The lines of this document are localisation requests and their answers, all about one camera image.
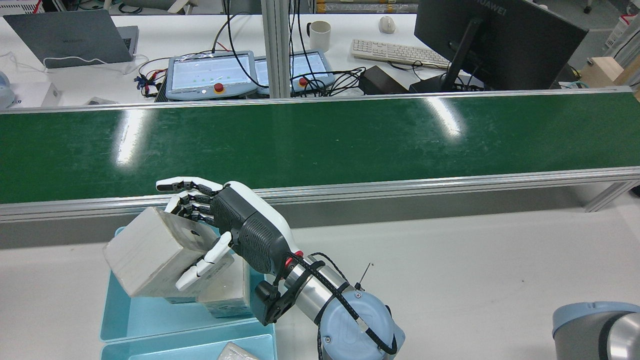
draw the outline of gray laptop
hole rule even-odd
[[[138,27],[116,28],[106,10],[5,15],[4,19],[49,69],[131,61],[138,44]]]

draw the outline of light blue plastic bin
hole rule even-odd
[[[262,280],[264,275],[251,270],[251,289],[254,289]],[[198,303],[170,304],[162,298],[130,298],[112,273],[104,304],[100,339],[105,343],[111,343],[205,327],[232,325],[251,319],[255,318],[252,315],[215,318]]]
[[[151,336],[109,343],[102,348],[102,360],[216,360],[228,341],[257,356],[277,360],[273,324],[257,320],[206,329]]]

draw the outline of monitor stand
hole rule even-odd
[[[482,19],[471,19],[469,25],[467,25],[467,30],[465,30],[464,36],[462,36],[462,41],[460,42],[460,46],[458,46],[458,50],[456,51],[456,55],[453,57],[453,61],[449,66],[449,69],[446,72],[446,75],[438,75],[433,78],[425,79],[419,81],[417,83],[411,84],[409,86],[409,92],[413,93],[429,93],[429,92],[451,92],[454,90],[454,83],[456,82],[456,78],[462,69],[462,64],[467,57],[469,49],[471,48],[471,44],[473,44],[478,29],[480,25],[483,23]]]

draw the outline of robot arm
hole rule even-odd
[[[197,281],[232,249],[254,270],[275,276],[273,283],[262,281],[254,289],[261,304],[252,303],[252,312],[263,325],[275,323],[296,304],[319,327],[319,352],[333,360],[392,359],[404,343],[391,310],[314,257],[324,254],[303,257],[284,217],[247,186],[173,177],[158,181],[156,188],[183,190],[165,211],[204,221],[222,234],[213,249],[184,272],[178,290]],[[287,288],[282,294],[281,280]]]

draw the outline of white keyboard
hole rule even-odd
[[[408,65],[413,65],[416,61],[421,62],[423,66],[447,67],[449,65],[449,60],[431,49],[386,42],[354,40],[351,43],[351,54],[360,59],[391,61]]]

